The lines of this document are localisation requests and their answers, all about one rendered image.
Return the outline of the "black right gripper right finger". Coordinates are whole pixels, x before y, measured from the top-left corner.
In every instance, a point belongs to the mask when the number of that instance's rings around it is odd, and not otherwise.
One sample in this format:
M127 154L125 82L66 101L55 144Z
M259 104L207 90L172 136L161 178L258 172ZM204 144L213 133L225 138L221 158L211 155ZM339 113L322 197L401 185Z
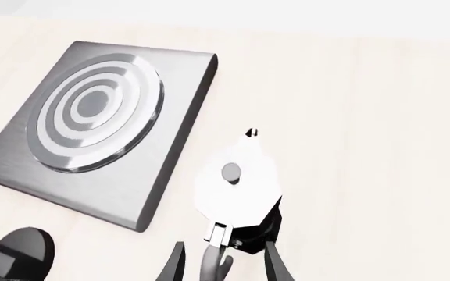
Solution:
M266 241L264 264L267 281L295 281L284 264L275 242L272 240Z

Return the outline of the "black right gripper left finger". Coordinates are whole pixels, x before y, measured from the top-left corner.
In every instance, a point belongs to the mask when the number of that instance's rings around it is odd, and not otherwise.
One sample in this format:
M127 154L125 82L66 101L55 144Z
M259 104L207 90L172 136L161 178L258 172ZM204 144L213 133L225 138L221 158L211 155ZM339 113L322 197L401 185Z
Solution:
M183 281L186 262L185 243L175 243L173 251L155 281Z

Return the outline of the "flat black stove plate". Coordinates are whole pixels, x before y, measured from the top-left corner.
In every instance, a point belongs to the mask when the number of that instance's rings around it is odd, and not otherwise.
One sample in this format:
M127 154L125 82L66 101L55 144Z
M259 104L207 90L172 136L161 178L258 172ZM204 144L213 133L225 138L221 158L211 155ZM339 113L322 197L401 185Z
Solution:
M0 185L145 231L218 69L212 52L75 41L0 133Z

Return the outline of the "round black stove knob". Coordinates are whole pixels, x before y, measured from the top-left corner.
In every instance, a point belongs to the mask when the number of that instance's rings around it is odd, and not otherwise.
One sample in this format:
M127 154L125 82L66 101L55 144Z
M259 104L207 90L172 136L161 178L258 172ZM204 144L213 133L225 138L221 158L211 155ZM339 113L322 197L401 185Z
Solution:
M0 281L45 281L55 242L43 229L16 229L0 239Z

